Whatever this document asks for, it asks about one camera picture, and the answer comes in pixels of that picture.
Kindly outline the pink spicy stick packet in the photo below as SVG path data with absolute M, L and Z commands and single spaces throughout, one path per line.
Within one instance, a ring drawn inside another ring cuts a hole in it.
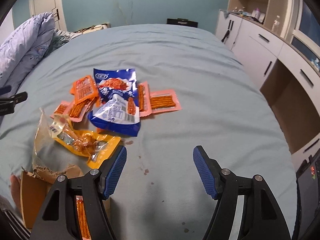
M 151 101 L 149 84 L 145 81 L 138 84 L 138 96 L 139 96 L 139 116 L 141 118 L 151 115 Z
M 81 103 L 61 101 L 50 117 L 53 119 L 54 115 L 61 114 L 69 116 L 72 122 L 82 122 L 85 114 L 91 109 L 95 101 L 96 98 L 86 99 Z
M 174 112 L 182 109 L 173 89 L 151 92 L 150 101 L 152 114 Z

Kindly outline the orange spicy stick packet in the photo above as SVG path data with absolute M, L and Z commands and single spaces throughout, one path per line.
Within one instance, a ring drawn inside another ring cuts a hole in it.
M 73 82 L 70 93 L 74 95 L 74 102 L 76 104 L 86 100 L 93 100 L 99 95 L 95 81 L 90 75 L 84 76 Z
M 91 239 L 82 196 L 76 196 L 76 209 L 82 239 Z

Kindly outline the yellow chicken snack packet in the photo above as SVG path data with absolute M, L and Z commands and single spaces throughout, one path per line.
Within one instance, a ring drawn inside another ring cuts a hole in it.
M 74 155 L 87 158 L 87 166 L 99 168 L 103 161 L 112 157 L 121 137 L 99 134 L 94 131 L 74 129 L 67 115 L 54 115 L 49 126 L 51 137 Z

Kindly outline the blue white snack bag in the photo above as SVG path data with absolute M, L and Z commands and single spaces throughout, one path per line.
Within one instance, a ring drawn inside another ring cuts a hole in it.
M 93 75 L 100 105 L 89 112 L 89 121 L 99 129 L 136 137 L 140 110 L 135 69 L 94 69 Z

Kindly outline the lavender floral duvet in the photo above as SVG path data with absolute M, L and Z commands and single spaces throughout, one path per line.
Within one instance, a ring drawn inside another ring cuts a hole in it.
M 38 14 L 15 29 L 1 45 L 1 87 L 15 94 L 25 77 L 41 61 L 55 30 L 51 12 Z

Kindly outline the person's bare leg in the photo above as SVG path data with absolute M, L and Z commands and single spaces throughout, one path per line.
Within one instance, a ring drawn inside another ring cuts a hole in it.
M 14 174 L 10 176 L 10 182 L 11 182 L 11 196 L 12 199 L 18 209 L 19 212 L 21 212 L 21 195 L 20 195 L 20 188 L 21 188 L 21 179 Z

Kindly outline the clear torn plastic wrapper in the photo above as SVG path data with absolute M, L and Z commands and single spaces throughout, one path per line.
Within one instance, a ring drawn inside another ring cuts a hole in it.
M 32 169 L 49 170 L 52 172 L 62 172 L 67 162 L 63 157 L 65 149 L 55 141 L 49 128 L 52 120 L 45 114 L 44 109 L 40 107 L 40 119 L 33 144 Z

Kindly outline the green patterned cloth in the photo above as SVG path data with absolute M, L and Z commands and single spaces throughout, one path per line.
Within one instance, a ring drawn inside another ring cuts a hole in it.
M 68 43 L 70 40 L 76 37 L 79 37 L 80 35 L 82 35 L 82 33 L 74 33 L 74 32 L 55 29 L 53 33 L 53 38 L 50 42 L 48 50 L 46 51 L 46 54 L 49 55 L 53 51 L 57 50 L 61 46 Z

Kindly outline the white door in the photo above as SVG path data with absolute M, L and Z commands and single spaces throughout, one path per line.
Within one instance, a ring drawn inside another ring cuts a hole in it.
M 67 31 L 62 0 L 29 0 L 29 11 L 31 16 L 51 12 L 54 16 L 55 27 Z

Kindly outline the light blue bed sheet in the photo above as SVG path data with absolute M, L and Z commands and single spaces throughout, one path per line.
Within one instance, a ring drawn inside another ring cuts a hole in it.
M 1 123 L 1 196 L 11 207 L 9 177 L 32 169 L 41 112 L 72 101 L 72 84 L 88 75 L 102 92 L 94 116 L 132 121 L 151 103 L 137 136 L 122 136 L 127 162 L 112 197 L 119 239 L 203 237 L 216 203 L 193 163 L 197 145 L 240 176 L 262 175 L 294 230 L 295 172 L 266 99 L 213 34 L 164 24 L 81 35 L 29 69 L 19 88 L 27 101 Z

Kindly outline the white cabinet desk unit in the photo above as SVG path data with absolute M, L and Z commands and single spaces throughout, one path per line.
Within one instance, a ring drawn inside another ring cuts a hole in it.
M 229 0 L 215 35 L 262 92 L 295 161 L 319 149 L 319 48 L 303 0 Z

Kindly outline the black chair back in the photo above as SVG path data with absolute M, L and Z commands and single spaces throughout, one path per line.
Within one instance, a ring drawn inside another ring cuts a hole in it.
M 198 22 L 190 21 L 188 19 L 182 19 L 182 18 L 167 18 L 167 24 L 170 25 L 181 25 L 181 26 L 187 26 L 187 27 L 198 27 Z

